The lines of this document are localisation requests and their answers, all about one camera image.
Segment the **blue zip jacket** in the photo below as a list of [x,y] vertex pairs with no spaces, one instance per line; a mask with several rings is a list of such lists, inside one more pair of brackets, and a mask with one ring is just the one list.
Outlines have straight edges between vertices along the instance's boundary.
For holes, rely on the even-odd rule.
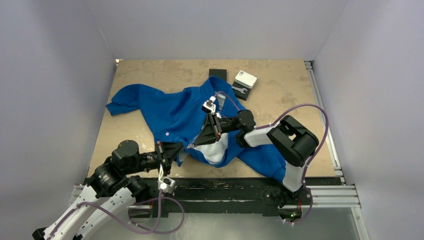
[[236,132],[231,132],[211,145],[188,147],[203,126],[206,117],[203,103],[217,92],[224,93],[215,101],[220,108],[219,117],[233,117],[239,110],[245,110],[231,85],[215,76],[201,86],[176,93],[165,93],[144,84],[127,85],[112,97],[106,108],[112,116],[139,110],[155,141],[181,142],[184,153],[199,162],[222,168],[238,158],[258,174],[281,183],[286,175],[286,161],[272,144],[243,148],[236,143]]

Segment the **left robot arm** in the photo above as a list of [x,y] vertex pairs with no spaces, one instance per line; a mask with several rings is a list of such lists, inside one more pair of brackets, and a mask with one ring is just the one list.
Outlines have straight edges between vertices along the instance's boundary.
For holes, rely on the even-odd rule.
[[134,140],[122,141],[111,156],[86,178],[83,188],[62,216],[48,227],[32,233],[35,240],[87,240],[107,217],[128,230],[147,235],[158,231],[158,219],[152,228],[130,219],[125,222],[117,214],[131,205],[157,201],[157,216],[162,215],[162,200],[175,188],[175,180],[167,177],[172,162],[184,148],[181,142],[158,141],[154,151],[140,153]]

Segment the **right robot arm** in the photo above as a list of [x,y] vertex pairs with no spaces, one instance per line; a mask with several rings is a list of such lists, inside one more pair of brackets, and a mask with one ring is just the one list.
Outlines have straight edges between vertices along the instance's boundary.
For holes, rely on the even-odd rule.
[[290,115],[267,127],[256,127],[250,110],[240,110],[235,116],[223,118],[207,113],[201,132],[191,146],[214,144],[231,132],[236,132],[235,141],[242,148],[274,145],[286,162],[280,196],[288,204],[300,198],[306,162],[319,145],[318,138],[311,131]]

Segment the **black flat block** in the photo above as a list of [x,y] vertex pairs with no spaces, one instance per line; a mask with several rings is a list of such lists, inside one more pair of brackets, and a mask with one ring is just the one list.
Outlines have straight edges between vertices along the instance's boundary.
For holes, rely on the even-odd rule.
[[209,77],[217,77],[225,82],[227,81],[227,74],[228,73],[226,69],[210,68],[208,71]]
[[247,98],[248,98],[248,96],[249,96],[249,94],[251,92],[251,89],[250,88],[248,88],[246,86],[243,86],[242,84],[239,84],[237,82],[234,82],[231,85],[231,87],[232,87],[232,89],[234,91],[235,96],[238,99],[243,100],[243,101],[246,101],[247,100]]

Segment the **silver wrench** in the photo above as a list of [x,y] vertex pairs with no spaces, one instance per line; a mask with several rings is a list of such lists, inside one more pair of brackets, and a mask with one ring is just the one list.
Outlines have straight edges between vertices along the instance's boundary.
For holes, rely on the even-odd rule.
[[241,87],[236,87],[236,86],[232,86],[232,89],[235,91],[240,92],[242,95],[246,94],[248,92],[248,90],[246,88],[241,88]]

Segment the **white small box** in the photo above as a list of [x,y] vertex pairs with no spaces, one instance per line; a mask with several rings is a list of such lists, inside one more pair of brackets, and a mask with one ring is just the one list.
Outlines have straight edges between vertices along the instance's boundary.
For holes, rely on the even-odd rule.
[[246,88],[252,89],[258,78],[250,73],[240,70],[234,78],[234,81]]

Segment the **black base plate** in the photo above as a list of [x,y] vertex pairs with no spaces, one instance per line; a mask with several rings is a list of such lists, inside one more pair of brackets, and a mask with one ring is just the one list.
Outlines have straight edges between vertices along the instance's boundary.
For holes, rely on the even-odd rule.
[[279,209],[282,200],[281,184],[266,177],[235,178],[176,178],[171,200],[162,200],[161,217],[170,213],[197,214],[261,214],[264,217],[290,215],[296,207],[289,201],[286,210]]

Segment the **aluminium frame rail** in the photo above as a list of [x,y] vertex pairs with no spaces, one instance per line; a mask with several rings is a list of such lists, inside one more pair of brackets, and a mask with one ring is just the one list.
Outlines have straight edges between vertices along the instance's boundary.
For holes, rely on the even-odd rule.
[[[172,200],[171,193],[166,193],[161,200]],[[352,211],[354,217],[354,225],[361,240],[370,238],[363,220],[361,219],[360,200],[354,186],[347,185],[312,185],[308,189],[304,188],[299,193],[290,195],[283,193],[281,187],[281,202],[279,209],[286,210],[287,203],[294,201],[295,209],[290,210],[290,215],[280,214],[279,217],[290,225],[295,225],[301,217],[305,217],[312,208],[347,208]]]

